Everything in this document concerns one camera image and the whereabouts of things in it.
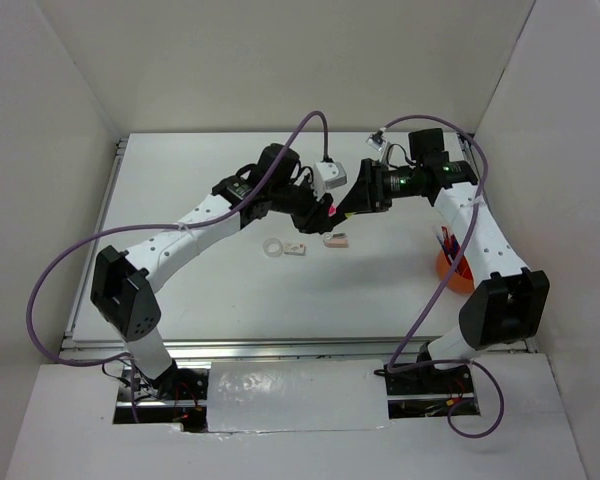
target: white wall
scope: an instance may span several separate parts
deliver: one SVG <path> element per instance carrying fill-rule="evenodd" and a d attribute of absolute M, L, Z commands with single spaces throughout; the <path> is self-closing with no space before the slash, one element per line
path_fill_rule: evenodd
<path fill-rule="evenodd" d="M 475 129 L 533 0 L 39 0 L 123 131 Z"/>
<path fill-rule="evenodd" d="M 541 345 L 600 479 L 600 2 L 538 0 L 478 139 L 495 215 L 552 282 Z"/>
<path fill-rule="evenodd" d="M 0 0 L 0 478 L 40 356 L 24 324 L 37 275 L 93 229 L 115 143 L 30 2 Z M 67 321 L 83 262 L 76 255 L 36 311 L 51 349 Z"/>

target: white table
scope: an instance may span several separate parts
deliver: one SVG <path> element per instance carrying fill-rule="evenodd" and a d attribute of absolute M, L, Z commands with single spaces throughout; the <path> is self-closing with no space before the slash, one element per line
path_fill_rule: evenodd
<path fill-rule="evenodd" d="M 367 133 L 332 133 L 330 154 L 349 182 L 333 192 L 336 203 L 355 181 L 360 160 L 377 158 Z M 103 228 L 169 223 L 195 207 L 221 179 L 256 162 L 286 133 L 134 134 L 109 192 Z M 408 146 L 405 133 L 389 139 Z M 445 134 L 452 160 L 463 159 L 454 134 Z M 304 164 L 321 159 L 322 135 L 305 133 L 293 147 Z M 392 163 L 401 164 L 394 150 Z M 158 294 L 159 330 L 165 340 L 377 338 L 404 335 L 434 291 L 439 246 L 432 226 L 442 217 L 424 198 L 394 202 L 390 212 L 359 215 L 343 223 L 349 249 L 328 249 L 319 235 L 298 233 L 288 216 L 265 219 L 223 240 L 178 272 Z M 104 239 L 124 249 L 146 239 L 136 232 Z M 269 237 L 304 242 L 305 257 L 268 258 Z M 73 340 L 118 340 L 89 301 L 86 282 Z M 439 336 L 457 323 L 465 297 L 445 292 L 419 336 Z"/>

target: red object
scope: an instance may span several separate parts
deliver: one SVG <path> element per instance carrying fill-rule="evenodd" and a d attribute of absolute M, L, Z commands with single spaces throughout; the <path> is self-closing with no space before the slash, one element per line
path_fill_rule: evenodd
<path fill-rule="evenodd" d="M 450 267 L 451 261 L 441 250 L 436 258 L 436 273 L 438 274 L 440 280 L 444 278 Z M 451 276 L 451 280 L 449 280 L 447 288 L 452 292 L 464 295 L 472 294 L 475 290 L 473 287 L 473 275 L 471 274 L 471 269 L 469 268 L 469 264 L 467 263 L 466 259 L 463 258 L 460 260 L 457 272 L 454 272 L 454 274 Z"/>

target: purple cable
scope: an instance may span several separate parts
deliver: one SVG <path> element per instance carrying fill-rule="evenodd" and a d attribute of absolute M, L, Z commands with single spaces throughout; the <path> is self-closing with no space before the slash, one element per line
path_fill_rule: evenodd
<path fill-rule="evenodd" d="M 454 125 L 451 122 L 448 122 L 447 120 L 444 120 L 442 118 L 435 117 L 432 115 L 407 115 L 404 117 L 399 117 L 399 118 L 396 118 L 395 120 L 387 123 L 383 128 L 385 130 L 388 130 L 390 127 L 394 126 L 397 123 L 400 123 L 400 122 L 403 122 L 406 120 L 415 120 L 415 119 L 432 120 L 434 122 L 441 123 L 442 125 L 445 125 L 451 129 L 455 130 L 462 138 L 464 138 L 467 142 L 469 142 L 469 144 L 473 148 L 476 149 L 476 151 L 478 152 L 478 155 L 480 155 L 480 159 L 482 160 L 483 172 L 482 172 L 482 177 L 480 178 L 480 181 L 478 182 L 478 187 L 476 188 L 475 198 L 478 198 L 480 195 L 482 195 L 482 192 L 484 190 L 484 184 L 487 181 L 487 176 L 489 175 L 489 162 L 487 161 L 487 156 L 485 155 L 484 150 L 482 150 L 482 147 L 480 147 L 478 142 L 476 142 L 473 139 L 473 137 L 471 137 L 471 135 L 469 135 L 463 129 L 461 129 L 457 125 Z M 402 354 L 404 347 L 413 339 L 413 336 L 415 335 L 416 331 L 420 328 L 422 323 L 425 321 L 425 319 L 427 318 L 427 315 L 429 315 L 429 312 L 431 311 L 431 309 L 433 308 L 435 303 L 438 301 L 438 298 L 440 298 L 440 295 L 446 288 L 447 284 L 449 283 L 449 280 L 451 280 L 451 276 L 453 275 L 453 272 L 456 271 L 456 269 L 458 268 L 458 265 L 460 264 L 460 261 L 464 257 L 464 252 L 467 249 L 467 245 L 469 245 L 469 241 L 471 240 L 473 232 L 476 228 L 476 222 L 478 221 L 479 208 L 480 207 L 478 204 L 475 204 L 473 206 L 473 211 L 471 213 L 471 220 L 469 222 L 469 228 L 467 229 L 467 234 L 464 238 L 464 241 L 462 242 L 462 245 L 460 246 L 460 250 L 458 251 L 456 258 L 451 263 L 451 266 L 449 267 L 449 270 L 447 271 L 446 275 L 440 281 L 440 284 L 438 285 L 436 290 L 433 292 L 433 295 L 431 295 L 431 298 L 425 305 L 424 309 L 422 310 L 422 312 L 420 312 L 420 315 L 418 316 L 416 321 L 413 323 L 413 325 L 411 326 L 411 328 L 409 329 L 407 334 L 404 336 L 404 338 L 402 339 L 402 341 L 396 348 L 396 351 L 391 356 L 389 363 L 387 364 L 387 372 L 389 372 L 389 373 L 406 372 L 409 370 L 415 370 L 418 368 L 428 367 L 431 365 L 450 364 L 450 363 L 464 364 L 464 365 L 471 364 L 471 365 L 475 365 L 480 370 L 482 370 L 485 373 L 485 375 L 489 378 L 489 380 L 491 380 L 496 391 L 498 392 L 498 400 L 500 402 L 500 408 L 498 410 L 498 416 L 496 417 L 496 420 L 487 430 L 485 430 L 484 432 L 480 432 L 480 433 L 465 433 L 465 432 L 459 430 L 455 425 L 453 425 L 453 423 L 451 422 L 451 416 L 452 416 L 453 412 L 456 410 L 456 408 L 469 402 L 470 400 L 464 400 L 462 402 L 459 402 L 459 403 L 456 403 L 455 405 L 453 405 L 449 409 L 449 412 L 447 413 L 447 421 L 449 422 L 449 426 L 452 428 L 452 430 L 454 432 L 456 432 L 458 435 L 461 435 L 466 438 L 486 437 L 487 435 L 490 435 L 491 433 L 493 433 L 495 431 L 495 429 L 498 428 L 498 426 L 500 425 L 500 422 L 502 422 L 502 418 L 504 416 L 504 395 L 503 395 L 502 389 L 500 388 L 500 385 L 498 384 L 498 381 L 495 379 L 495 377 L 483 365 L 479 364 L 478 362 L 466 360 L 466 359 L 429 360 L 429 361 L 425 361 L 425 362 L 414 363 L 411 365 L 405 365 L 402 367 L 396 367 L 395 363 L 398 360 L 398 357 Z"/>
<path fill-rule="evenodd" d="M 291 133 L 291 135 L 287 139 L 287 142 L 284 144 L 283 148 L 278 153 L 278 156 L 275 158 L 275 160 L 269 167 L 269 170 L 267 170 L 267 172 L 262 177 L 260 182 L 253 189 L 253 191 L 249 195 L 247 195 L 247 197 L 244 200 L 242 200 L 242 202 L 240 202 L 238 205 L 236 205 L 233 209 L 231 209 L 227 213 L 220 215 L 219 217 L 212 218 L 211 220 L 207 220 L 204 222 L 191 223 L 191 224 L 186 225 L 186 228 L 193 229 L 193 228 L 208 227 L 210 225 L 214 225 L 216 223 L 222 222 L 223 220 L 226 220 L 227 218 L 235 215 L 240 210 L 242 210 L 242 208 L 244 208 L 245 205 L 247 205 L 251 200 L 253 200 L 255 198 L 255 196 L 258 195 L 260 190 L 262 190 L 264 185 L 267 183 L 267 181 L 273 175 L 273 172 L 277 168 L 278 164 L 282 161 L 282 157 L 284 157 L 284 155 L 289 150 L 289 147 L 291 146 L 291 144 L 295 141 L 295 139 L 298 137 L 300 132 L 304 129 L 304 127 L 309 122 L 309 120 L 311 120 L 313 117 L 320 117 L 320 119 L 322 120 L 322 127 L 324 130 L 324 156 L 327 157 L 328 150 L 329 150 L 329 143 L 328 143 L 329 128 L 327 125 L 327 118 L 325 117 L 324 113 L 322 113 L 318 110 L 314 110 L 313 112 L 310 112 L 309 114 L 307 114 L 302 119 L 302 121 L 298 124 L 296 129 Z M 60 253 L 60 255 L 58 255 L 56 258 L 54 258 L 51 261 L 51 263 L 49 263 L 49 265 L 40 274 L 40 277 L 36 281 L 35 285 L 33 286 L 33 289 L 31 290 L 31 294 L 29 295 L 29 301 L 27 302 L 27 310 L 26 310 L 26 324 L 27 324 L 27 332 L 29 333 L 29 338 L 31 338 L 31 342 L 33 342 L 33 345 L 49 360 L 51 360 L 52 362 L 55 362 L 55 363 L 59 363 L 61 365 L 68 365 L 71 367 L 94 367 L 94 366 L 102 365 L 105 363 L 113 362 L 115 360 L 121 360 L 123 358 L 127 358 L 127 359 L 131 360 L 131 368 L 133 370 L 135 368 L 135 365 L 134 365 L 133 359 L 131 358 L 131 354 L 128 352 L 120 353 L 118 355 L 114 355 L 112 357 L 105 358 L 104 360 L 80 361 L 80 360 L 65 360 L 63 358 L 60 358 L 59 355 L 47 350 L 47 348 L 42 344 L 42 342 L 38 338 L 38 335 L 36 334 L 35 329 L 33 327 L 33 307 L 34 307 L 36 298 L 38 296 L 38 293 L 40 292 L 40 288 L 44 284 L 44 282 L 47 279 L 47 277 L 49 276 L 49 274 L 53 271 L 53 269 L 56 268 L 56 266 L 62 260 L 64 260 L 66 257 L 71 255 L 73 252 L 78 250 L 80 247 L 83 247 L 84 245 L 87 245 L 87 244 L 89 244 L 95 240 L 98 240 L 100 238 L 103 238 L 103 237 L 115 235 L 117 233 L 133 232 L 133 231 L 137 231 L 137 230 L 179 230 L 181 228 L 182 227 L 180 225 L 173 224 L 173 223 L 151 223 L 151 224 L 127 225 L 124 227 L 111 228 L 109 230 L 103 230 L 102 232 L 94 233 L 93 235 L 90 235 L 89 237 L 86 237 L 86 238 L 76 242 L 75 244 L 71 245 L 69 248 L 64 250 L 62 253 Z M 135 402 L 133 401 L 133 382 L 134 382 L 134 377 L 132 375 L 131 376 L 131 387 L 132 387 L 131 406 L 132 406 L 132 410 L 135 411 Z"/>

